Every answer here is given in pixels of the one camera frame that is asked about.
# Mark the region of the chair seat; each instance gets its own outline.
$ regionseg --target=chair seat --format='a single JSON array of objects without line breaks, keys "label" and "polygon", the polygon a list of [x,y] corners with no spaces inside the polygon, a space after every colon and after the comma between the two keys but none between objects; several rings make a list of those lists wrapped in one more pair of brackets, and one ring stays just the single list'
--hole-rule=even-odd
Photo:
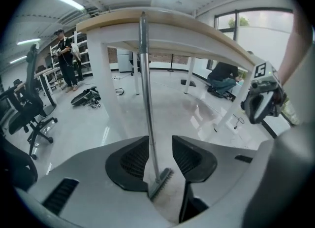
[{"label": "chair seat", "polygon": [[33,106],[31,103],[26,103],[23,106],[22,112],[16,112],[9,121],[9,133],[14,134],[23,126],[26,126],[33,118],[34,115],[40,113],[40,108]]}]

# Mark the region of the tree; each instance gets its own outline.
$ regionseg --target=tree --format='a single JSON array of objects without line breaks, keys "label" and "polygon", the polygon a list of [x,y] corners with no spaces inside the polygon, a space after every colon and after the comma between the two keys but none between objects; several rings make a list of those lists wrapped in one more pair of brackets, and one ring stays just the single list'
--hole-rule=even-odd
[{"label": "tree", "polygon": [[[229,21],[228,21],[228,25],[230,28],[233,28],[234,27],[234,24],[235,24],[235,19],[234,18],[231,18]],[[249,26],[249,21],[246,20],[245,17],[241,17],[240,18],[240,26]]]}]

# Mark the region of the blue jeans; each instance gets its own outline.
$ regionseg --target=blue jeans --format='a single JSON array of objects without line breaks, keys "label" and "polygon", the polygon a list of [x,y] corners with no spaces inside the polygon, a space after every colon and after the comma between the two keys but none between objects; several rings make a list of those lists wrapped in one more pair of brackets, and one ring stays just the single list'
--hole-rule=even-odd
[{"label": "blue jeans", "polygon": [[208,78],[207,82],[211,84],[220,95],[223,95],[223,93],[232,89],[236,85],[236,81],[232,78],[226,78],[222,81]]}]

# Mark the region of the black shirt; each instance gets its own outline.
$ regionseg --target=black shirt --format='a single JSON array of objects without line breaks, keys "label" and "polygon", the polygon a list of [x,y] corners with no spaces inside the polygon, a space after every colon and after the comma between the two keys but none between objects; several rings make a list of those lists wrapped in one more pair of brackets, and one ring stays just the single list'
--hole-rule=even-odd
[{"label": "black shirt", "polygon": [[208,78],[222,81],[228,77],[231,77],[231,74],[234,78],[238,76],[237,67],[219,62],[215,69],[212,70],[212,72],[208,75]]},{"label": "black shirt", "polygon": [[72,54],[72,48],[71,48],[71,39],[65,37],[58,43],[58,48],[63,50],[67,47],[69,47],[70,50],[58,56],[58,61],[60,64],[67,63],[68,65],[72,65],[73,54]]}]

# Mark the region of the black pants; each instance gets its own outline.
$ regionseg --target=black pants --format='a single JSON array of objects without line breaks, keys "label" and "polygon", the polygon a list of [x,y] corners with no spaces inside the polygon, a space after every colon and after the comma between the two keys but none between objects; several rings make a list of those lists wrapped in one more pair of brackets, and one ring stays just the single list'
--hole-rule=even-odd
[{"label": "black pants", "polygon": [[78,81],[74,74],[73,66],[68,66],[66,63],[62,63],[62,64],[60,63],[59,66],[60,66],[61,73],[63,74],[63,79],[65,80],[68,86],[72,86],[72,84],[73,85],[78,84]]},{"label": "black pants", "polygon": [[76,63],[74,63],[74,67],[75,70],[78,72],[78,79],[82,80],[83,79],[83,75],[82,75],[82,65],[81,65],[81,61],[77,60]]}]

